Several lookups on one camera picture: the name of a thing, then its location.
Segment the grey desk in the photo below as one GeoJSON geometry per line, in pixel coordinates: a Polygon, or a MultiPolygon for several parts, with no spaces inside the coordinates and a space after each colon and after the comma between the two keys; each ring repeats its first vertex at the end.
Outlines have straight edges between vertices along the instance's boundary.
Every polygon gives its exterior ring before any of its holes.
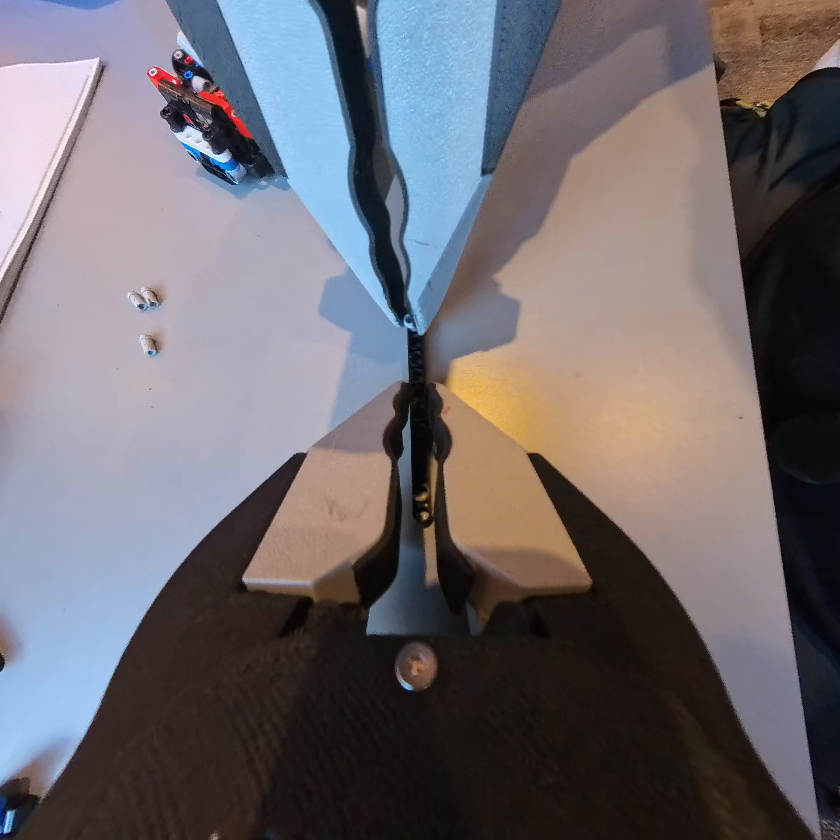
{"type": "MultiPolygon", "coordinates": [[[[2,65],[106,65],[2,323],[2,779],[40,790],[199,540],[405,370],[292,190],[178,148],[145,77],[176,29],[165,2],[2,2],[2,65]]],[[[563,4],[431,374],[657,566],[817,833],[711,53],[707,2],[563,4]]]]}

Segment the long black perforated toy beam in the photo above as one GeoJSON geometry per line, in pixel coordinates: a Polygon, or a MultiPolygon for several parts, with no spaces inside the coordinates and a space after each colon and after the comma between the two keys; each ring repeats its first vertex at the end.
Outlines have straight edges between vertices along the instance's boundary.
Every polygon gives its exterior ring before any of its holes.
{"type": "Polygon", "coordinates": [[[412,511],[415,521],[425,529],[430,527],[434,521],[430,472],[434,452],[434,436],[431,430],[424,337],[417,332],[409,331],[406,335],[406,348],[412,511]]]}

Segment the white paper booklet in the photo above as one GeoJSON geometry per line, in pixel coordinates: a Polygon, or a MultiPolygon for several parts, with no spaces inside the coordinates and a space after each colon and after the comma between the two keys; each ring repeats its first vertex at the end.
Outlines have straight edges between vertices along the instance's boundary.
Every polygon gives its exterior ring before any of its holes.
{"type": "Polygon", "coordinates": [[[99,58],[1,68],[1,314],[102,75],[99,58]]]}

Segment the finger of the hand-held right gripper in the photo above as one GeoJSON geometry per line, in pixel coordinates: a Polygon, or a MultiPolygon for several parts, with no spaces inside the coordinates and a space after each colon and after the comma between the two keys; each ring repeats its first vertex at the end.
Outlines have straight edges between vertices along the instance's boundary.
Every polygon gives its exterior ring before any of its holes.
{"type": "Polygon", "coordinates": [[[405,300],[432,325],[559,1],[372,2],[374,89],[404,200],[405,300]]]}
{"type": "Polygon", "coordinates": [[[398,327],[396,173],[356,2],[170,1],[196,59],[266,158],[398,327]]]}

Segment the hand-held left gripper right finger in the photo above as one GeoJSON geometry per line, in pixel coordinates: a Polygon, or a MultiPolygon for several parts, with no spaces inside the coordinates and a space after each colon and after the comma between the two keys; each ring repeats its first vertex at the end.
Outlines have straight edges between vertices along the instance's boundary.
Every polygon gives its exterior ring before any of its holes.
{"type": "Polygon", "coordinates": [[[430,385],[429,412],[437,580],[469,633],[504,604],[591,593],[526,449],[444,385],[430,385]]]}

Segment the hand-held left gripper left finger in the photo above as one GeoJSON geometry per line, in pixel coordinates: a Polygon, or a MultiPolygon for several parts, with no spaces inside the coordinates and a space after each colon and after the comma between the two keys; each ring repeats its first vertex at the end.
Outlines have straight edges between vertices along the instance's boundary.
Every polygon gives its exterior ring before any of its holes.
{"type": "Polygon", "coordinates": [[[398,568],[398,462],[406,384],[396,382],[313,444],[242,582],[251,592],[370,607],[398,568]]]}

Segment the building block toy vehicle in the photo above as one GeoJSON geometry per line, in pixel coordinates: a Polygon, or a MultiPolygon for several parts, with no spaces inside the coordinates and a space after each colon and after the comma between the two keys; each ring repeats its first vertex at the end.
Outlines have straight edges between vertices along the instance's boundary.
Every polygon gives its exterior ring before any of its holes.
{"type": "Polygon", "coordinates": [[[183,45],[171,53],[171,70],[153,66],[147,78],[164,99],[161,118],[206,173],[233,186],[277,173],[209,71],[183,45]]]}

